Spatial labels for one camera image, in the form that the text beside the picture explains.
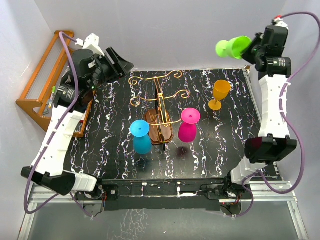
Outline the green wine glass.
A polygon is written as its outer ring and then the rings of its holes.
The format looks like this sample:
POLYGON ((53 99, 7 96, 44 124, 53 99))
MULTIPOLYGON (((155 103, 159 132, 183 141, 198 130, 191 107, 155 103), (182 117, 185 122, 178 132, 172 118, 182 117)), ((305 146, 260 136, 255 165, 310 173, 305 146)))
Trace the green wine glass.
POLYGON ((215 46, 216 54, 221 58, 234 58, 237 60, 242 59, 242 52, 246 50, 252 40, 248 36, 239 36, 231 40, 221 40, 215 46))

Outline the orange wine glass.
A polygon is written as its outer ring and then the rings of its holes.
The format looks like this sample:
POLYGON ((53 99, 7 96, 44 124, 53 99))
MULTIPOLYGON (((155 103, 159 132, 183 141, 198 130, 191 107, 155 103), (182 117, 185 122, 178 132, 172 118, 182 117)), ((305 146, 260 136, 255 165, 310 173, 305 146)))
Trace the orange wine glass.
POLYGON ((222 108, 221 100, 225 99, 231 90, 231 85, 226 80, 218 80, 213 86, 213 100, 210 100, 208 106, 213 111, 218 111, 222 108))

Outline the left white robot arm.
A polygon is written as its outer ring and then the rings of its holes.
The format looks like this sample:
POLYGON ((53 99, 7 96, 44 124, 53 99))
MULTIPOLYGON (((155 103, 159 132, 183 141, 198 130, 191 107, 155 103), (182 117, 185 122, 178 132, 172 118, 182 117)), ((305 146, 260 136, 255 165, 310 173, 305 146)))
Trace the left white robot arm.
POLYGON ((62 196, 86 192, 97 200, 104 189, 97 178, 64 170, 65 157, 74 132, 94 99, 94 92, 104 83, 126 77, 134 64, 120 57, 112 47, 107 48, 104 55, 79 49, 71 58, 75 72, 68 70, 62 77, 41 149, 31 166, 22 168, 21 176, 62 196))

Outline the blue wine glass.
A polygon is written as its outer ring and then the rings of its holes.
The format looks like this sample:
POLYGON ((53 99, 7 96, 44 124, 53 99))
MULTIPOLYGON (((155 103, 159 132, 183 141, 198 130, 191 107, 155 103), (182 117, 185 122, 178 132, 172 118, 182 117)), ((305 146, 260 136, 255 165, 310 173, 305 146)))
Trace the blue wine glass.
POLYGON ((150 125, 145 120, 136 120, 130 126, 133 135, 133 149, 140 155, 148 154, 152 149, 149 137, 150 125))

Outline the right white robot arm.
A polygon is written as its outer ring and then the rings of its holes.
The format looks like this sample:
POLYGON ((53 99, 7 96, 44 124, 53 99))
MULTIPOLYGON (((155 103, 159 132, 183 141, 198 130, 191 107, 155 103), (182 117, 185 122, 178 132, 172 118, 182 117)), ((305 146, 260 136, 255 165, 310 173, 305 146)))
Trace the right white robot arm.
POLYGON ((231 40, 228 55, 241 58, 255 66, 262 93, 262 113, 258 136, 245 141, 244 157, 223 181, 223 194, 233 199, 245 191, 253 174, 266 166, 279 162, 297 148, 291 139, 283 116, 287 113, 286 86, 291 76, 291 60, 283 57, 289 29, 282 24, 268 25, 263 33, 256 33, 254 40, 241 43, 231 40))

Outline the pink wine glass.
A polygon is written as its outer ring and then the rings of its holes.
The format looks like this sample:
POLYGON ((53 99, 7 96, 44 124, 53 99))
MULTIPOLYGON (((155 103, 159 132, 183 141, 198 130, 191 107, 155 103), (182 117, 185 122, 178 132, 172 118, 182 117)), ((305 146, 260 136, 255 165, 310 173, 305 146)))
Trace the pink wine glass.
POLYGON ((184 143, 191 143, 197 136, 197 123, 201 118, 200 112, 195 108, 186 108, 181 113, 183 123, 179 127, 178 138, 184 143))

